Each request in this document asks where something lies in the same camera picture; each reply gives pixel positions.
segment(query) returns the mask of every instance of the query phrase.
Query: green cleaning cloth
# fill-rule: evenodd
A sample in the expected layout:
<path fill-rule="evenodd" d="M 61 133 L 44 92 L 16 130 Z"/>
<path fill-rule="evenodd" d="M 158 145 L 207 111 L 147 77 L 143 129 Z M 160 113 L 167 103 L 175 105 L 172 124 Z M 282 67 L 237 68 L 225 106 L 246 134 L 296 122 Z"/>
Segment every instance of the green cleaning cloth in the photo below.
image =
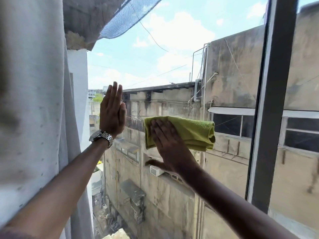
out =
<path fill-rule="evenodd" d="M 151 120 L 169 120 L 176 128 L 189 149 L 203 151 L 213 149 L 215 143 L 214 122 L 191 120 L 181 117 L 157 116 L 144 120 L 146 149 L 156 147 L 150 135 Z"/>

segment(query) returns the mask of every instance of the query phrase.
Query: forearm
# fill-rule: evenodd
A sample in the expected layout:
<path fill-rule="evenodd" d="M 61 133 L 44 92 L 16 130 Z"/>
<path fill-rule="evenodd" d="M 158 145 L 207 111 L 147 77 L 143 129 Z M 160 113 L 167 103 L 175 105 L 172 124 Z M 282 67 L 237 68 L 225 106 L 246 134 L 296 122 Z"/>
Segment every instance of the forearm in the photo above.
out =
<path fill-rule="evenodd" d="M 108 141 L 99 139 L 47 184 L 7 226 L 38 238 L 59 238 Z"/>
<path fill-rule="evenodd" d="M 268 215 L 212 178 L 200 167 L 181 175 L 241 238 L 297 239 Z"/>

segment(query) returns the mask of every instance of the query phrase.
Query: mesh netting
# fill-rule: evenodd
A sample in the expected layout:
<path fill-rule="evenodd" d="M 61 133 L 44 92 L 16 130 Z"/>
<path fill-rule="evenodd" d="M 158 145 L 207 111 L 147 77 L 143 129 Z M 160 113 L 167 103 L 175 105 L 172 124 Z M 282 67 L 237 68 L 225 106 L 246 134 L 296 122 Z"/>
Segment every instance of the mesh netting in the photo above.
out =
<path fill-rule="evenodd" d="M 116 38 L 145 17 L 161 0 L 126 0 L 100 33 L 101 38 Z"/>

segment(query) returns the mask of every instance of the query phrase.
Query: sky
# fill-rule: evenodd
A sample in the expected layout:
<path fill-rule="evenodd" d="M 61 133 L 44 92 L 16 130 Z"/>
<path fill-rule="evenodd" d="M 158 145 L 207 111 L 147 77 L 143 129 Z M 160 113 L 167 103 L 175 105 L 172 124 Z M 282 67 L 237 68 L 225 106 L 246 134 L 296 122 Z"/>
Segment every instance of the sky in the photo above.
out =
<path fill-rule="evenodd" d="M 300 0 L 299 7 L 314 1 Z M 113 81 L 124 89 L 188 82 L 193 52 L 263 24 L 266 5 L 267 0 L 162 0 L 142 24 L 98 40 L 87 52 L 88 88 L 102 89 Z M 202 50 L 194 55 L 193 81 L 201 60 Z"/>

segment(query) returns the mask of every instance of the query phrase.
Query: wristwatch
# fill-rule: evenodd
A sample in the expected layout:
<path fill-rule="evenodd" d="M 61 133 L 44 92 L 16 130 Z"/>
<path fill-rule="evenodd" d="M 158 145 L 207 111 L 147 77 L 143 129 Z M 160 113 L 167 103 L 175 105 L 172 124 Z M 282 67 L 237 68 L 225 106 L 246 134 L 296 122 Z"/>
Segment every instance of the wristwatch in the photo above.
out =
<path fill-rule="evenodd" d="M 108 148 L 110 148 L 113 144 L 113 137 L 108 134 L 107 132 L 104 132 L 102 130 L 98 130 L 96 131 L 95 133 L 93 133 L 90 138 L 89 138 L 89 141 L 90 142 L 93 142 L 93 141 L 96 141 L 100 138 L 105 138 L 106 140 L 108 140 Z"/>

